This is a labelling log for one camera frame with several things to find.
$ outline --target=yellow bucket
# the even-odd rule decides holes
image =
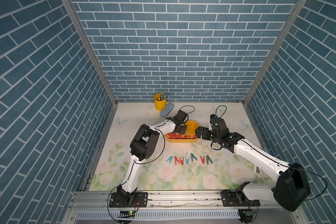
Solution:
[[[163,108],[165,108],[167,104],[166,100],[159,101],[160,96],[161,96],[160,93],[154,95],[155,108],[159,111],[163,110]]]

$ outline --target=black motor housing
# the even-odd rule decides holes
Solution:
[[[272,189],[275,200],[286,210],[295,211],[311,193],[304,167],[298,163],[290,165]]]

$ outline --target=metal vent grille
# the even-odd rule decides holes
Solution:
[[[111,215],[117,218],[118,211],[112,211]],[[187,209],[187,210],[147,210],[138,211],[135,221],[161,221],[176,219],[239,219],[237,209]],[[107,211],[79,211],[76,220],[107,220],[111,219]],[[131,218],[119,218],[120,220],[132,220]]]

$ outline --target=white robot arm segment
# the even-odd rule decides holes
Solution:
[[[288,166],[289,163],[275,158],[263,150],[260,150],[258,147],[254,146],[246,139],[237,141],[237,144],[234,145],[234,153],[236,153],[237,155],[241,155],[245,159],[252,162],[252,164],[255,165],[255,169],[253,170],[253,172],[255,172],[256,174],[260,173],[260,168],[275,182],[278,181],[280,172],[285,172],[288,169],[284,166]]]
[[[159,130],[159,137],[162,137],[167,133],[173,132],[175,130],[175,123],[171,120],[166,119],[164,122],[149,126],[152,130]],[[147,160],[144,159],[142,162],[135,155],[131,156],[131,161],[128,167],[128,172],[123,180],[122,189],[126,192],[133,192],[137,188],[138,178],[141,174],[143,163]]]

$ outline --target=red wire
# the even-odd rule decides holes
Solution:
[[[138,208],[139,208],[139,199],[138,198],[136,198],[137,199],[137,201],[138,201],[138,204],[137,204],[137,211],[138,211]]]

